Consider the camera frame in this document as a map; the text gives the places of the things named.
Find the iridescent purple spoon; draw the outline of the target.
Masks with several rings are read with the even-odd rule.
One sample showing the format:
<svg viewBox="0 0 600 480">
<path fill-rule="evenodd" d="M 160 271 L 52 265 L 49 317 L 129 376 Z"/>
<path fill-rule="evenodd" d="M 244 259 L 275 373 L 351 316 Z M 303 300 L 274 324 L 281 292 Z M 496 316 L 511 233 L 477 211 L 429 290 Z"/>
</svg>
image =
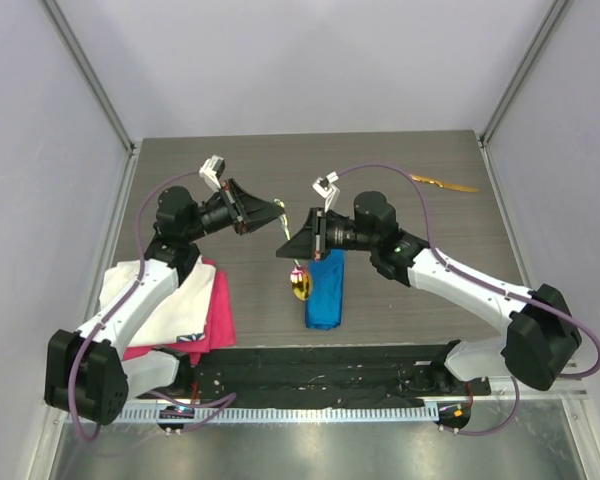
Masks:
<svg viewBox="0 0 600 480">
<path fill-rule="evenodd" d="M 291 239 L 286 206 L 280 199 L 274 199 L 273 203 L 282 209 L 279 217 L 282 231 L 287 240 Z M 312 293 L 313 281 L 309 269 L 302 265 L 297 259 L 293 259 L 294 267 L 290 273 L 290 284 L 294 295 L 301 301 L 307 301 Z"/>
</svg>

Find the blue cloth napkin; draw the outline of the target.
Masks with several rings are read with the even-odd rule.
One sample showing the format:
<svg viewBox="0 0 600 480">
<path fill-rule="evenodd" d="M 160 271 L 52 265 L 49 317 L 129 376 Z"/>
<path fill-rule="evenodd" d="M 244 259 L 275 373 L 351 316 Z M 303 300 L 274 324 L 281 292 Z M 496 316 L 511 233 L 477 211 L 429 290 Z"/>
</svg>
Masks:
<svg viewBox="0 0 600 480">
<path fill-rule="evenodd" d="M 313 288 L 305 305 L 307 328 L 331 330 L 341 325 L 345 260 L 343 250 L 332 250 L 326 259 L 309 263 Z"/>
</svg>

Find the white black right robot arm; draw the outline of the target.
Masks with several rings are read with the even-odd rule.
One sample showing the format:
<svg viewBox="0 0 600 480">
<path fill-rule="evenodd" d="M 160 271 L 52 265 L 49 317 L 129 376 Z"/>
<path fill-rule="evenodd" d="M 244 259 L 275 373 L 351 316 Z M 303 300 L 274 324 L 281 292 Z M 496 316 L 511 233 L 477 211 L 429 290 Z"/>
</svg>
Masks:
<svg viewBox="0 0 600 480">
<path fill-rule="evenodd" d="M 442 297 L 497 331 L 487 340 L 448 343 L 431 371 L 442 394 L 500 375 L 547 391 L 582 343 L 578 329 L 564 318 L 569 310 L 557 289 L 544 284 L 528 290 L 471 268 L 458 273 L 451 258 L 399 226 L 395 208 L 377 191 L 357 195 L 351 217 L 310 209 L 302 228 L 276 255 L 323 261 L 335 250 L 367 252 L 384 278 Z"/>
</svg>

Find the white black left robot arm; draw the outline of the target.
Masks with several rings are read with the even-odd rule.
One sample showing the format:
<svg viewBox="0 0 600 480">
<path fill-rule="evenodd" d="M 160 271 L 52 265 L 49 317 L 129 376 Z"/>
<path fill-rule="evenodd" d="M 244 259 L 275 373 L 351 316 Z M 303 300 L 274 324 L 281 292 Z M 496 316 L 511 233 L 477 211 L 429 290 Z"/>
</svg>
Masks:
<svg viewBox="0 0 600 480">
<path fill-rule="evenodd" d="M 152 391 L 185 397 L 195 381 L 189 354 L 169 344 L 133 359 L 125 359 L 125 351 L 159 304 L 178 292 L 199 265 L 197 240 L 228 227 L 239 235 L 252 233 L 284 212 L 234 179 L 223 181 L 202 203 L 175 178 L 148 198 L 157 203 L 154 235 L 149 245 L 138 248 L 135 278 L 77 330 L 59 329 L 48 342 L 44 401 L 74 422 L 109 425 L 127 401 Z"/>
</svg>

